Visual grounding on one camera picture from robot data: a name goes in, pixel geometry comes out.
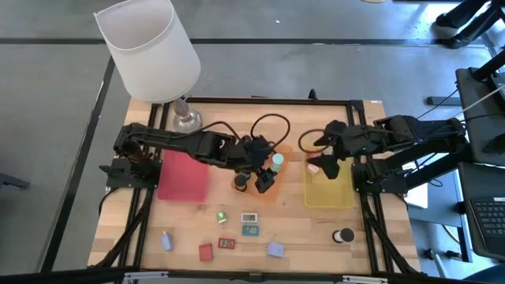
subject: yellow container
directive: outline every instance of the yellow container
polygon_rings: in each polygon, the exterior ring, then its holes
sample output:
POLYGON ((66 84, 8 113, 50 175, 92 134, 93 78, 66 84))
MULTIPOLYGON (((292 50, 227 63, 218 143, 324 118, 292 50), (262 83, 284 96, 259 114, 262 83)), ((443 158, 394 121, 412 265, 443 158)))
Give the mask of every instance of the yellow container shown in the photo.
POLYGON ((304 161, 305 206, 308 208, 350 208, 354 207, 353 178, 351 165, 353 159, 339 160, 340 171, 336 179, 330 180, 320 169, 311 175, 304 161))

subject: lamp base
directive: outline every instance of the lamp base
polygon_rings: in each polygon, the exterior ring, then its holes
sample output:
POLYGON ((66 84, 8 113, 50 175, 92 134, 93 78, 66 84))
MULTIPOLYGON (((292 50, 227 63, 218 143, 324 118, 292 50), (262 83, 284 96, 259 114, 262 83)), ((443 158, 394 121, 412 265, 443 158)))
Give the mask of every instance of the lamp base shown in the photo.
POLYGON ((174 130, 180 133, 191 133, 202 127, 202 116, 196 110, 188 110, 188 115, 174 117, 174 130))

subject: computer keyboard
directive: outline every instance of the computer keyboard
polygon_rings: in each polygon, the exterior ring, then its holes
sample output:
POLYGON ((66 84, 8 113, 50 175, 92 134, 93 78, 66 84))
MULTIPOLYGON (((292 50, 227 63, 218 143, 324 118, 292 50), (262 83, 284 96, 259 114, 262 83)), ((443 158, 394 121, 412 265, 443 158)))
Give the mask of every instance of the computer keyboard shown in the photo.
POLYGON ((471 199, 470 203, 484 242, 487 237, 505 241, 505 197, 471 199))

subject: wooden table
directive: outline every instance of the wooden table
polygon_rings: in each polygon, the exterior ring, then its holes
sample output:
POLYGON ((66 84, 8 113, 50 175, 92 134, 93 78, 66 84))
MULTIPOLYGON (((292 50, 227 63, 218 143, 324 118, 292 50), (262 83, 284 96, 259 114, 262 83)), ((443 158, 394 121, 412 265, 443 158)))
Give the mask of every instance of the wooden table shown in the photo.
MULTIPOLYGON (((364 101, 368 123, 385 116, 380 101, 364 101)), ((355 207, 351 209, 306 208, 303 198, 303 153, 297 147, 298 137, 308 129, 324 128, 333 119, 347 121, 343 106, 298 106, 298 105, 254 105, 191 103, 190 107, 202 113, 204 124, 227 121, 239 135, 249 134, 252 123, 262 114, 278 113, 291 121, 291 132, 284 143, 293 147, 293 157, 288 166, 279 198, 274 204, 266 204, 247 194, 230 188, 234 173, 209 167, 208 198, 205 204, 183 204, 158 200, 153 197, 148 231, 144 245, 141 267, 163 270, 187 271, 263 271, 305 273, 370 273, 363 217, 359 196, 355 196, 355 207), (218 211, 225 211, 228 225, 221 228, 215 219, 218 211), (260 236, 241 235, 240 214, 257 212, 260 236), (351 243, 336 244, 331 239, 333 231, 351 228, 355 239, 351 243), (160 235, 168 232, 174 238, 174 251, 164 252, 160 235), (235 250, 217 248, 219 237, 237 240, 235 250), (205 241, 213 245, 214 260, 200 262, 198 245, 205 241), (283 258, 267 256, 267 244, 277 241, 285 245, 283 258)), ((150 105, 132 100, 125 124, 148 123, 150 105)), ((174 116, 170 108, 167 129, 171 130, 174 116)), ((277 140, 286 129, 285 122, 268 118, 261 122, 255 132, 268 140, 277 140)), ((225 132, 222 126, 212 128, 225 132)), ((105 201, 89 257, 89 264, 100 261, 123 233, 132 189, 119 189, 105 201)), ((410 265, 419 269, 417 252, 410 230, 406 205, 397 196, 384 194, 384 217, 387 232, 400 253, 410 265)), ((136 235, 133 236, 127 264, 133 262, 136 235)), ((381 270, 383 255, 380 240, 376 236, 376 251, 381 270)))

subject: concrete floor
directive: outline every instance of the concrete floor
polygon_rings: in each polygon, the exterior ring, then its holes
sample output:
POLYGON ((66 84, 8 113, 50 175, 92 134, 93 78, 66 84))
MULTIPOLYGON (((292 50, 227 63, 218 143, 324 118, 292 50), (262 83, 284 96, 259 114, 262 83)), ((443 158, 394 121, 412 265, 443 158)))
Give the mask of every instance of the concrete floor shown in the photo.
MULTIPOLYGON (((93 12, 117 0, 4 0, 0 37, 98 37, 93 12)), ((356 0, 174 0, 191 38, 434 39, 454 31, 432 27, 454 4, 356 0)), ((493 41, 500 26, 493 27, 493 41)), ((419 115, 424 98, 455 90, 455 70, 489 60, 483 46, 197 45, 202 74, 193 95, 379 99, 386 113, 419 115)), ((0 172, 30 180, 20 191, 0 191, 0 275, 37 269, 70 167, 77 154, 107 64, 105 46, 0 45, 0 172)), ((117 73, 58 254, 55 269, 85 267, 98 220, 111 146, 129 95, 117 73)), ((440 107, 425 119, 447 118, 440 107)), ((413 222, 417 247, 447 249, 452 240, 439 226, 413 222)), ((492 263, 445 259, 453 278, 492 263)), ((422 270, 438 275, 433 262, 422 270)))

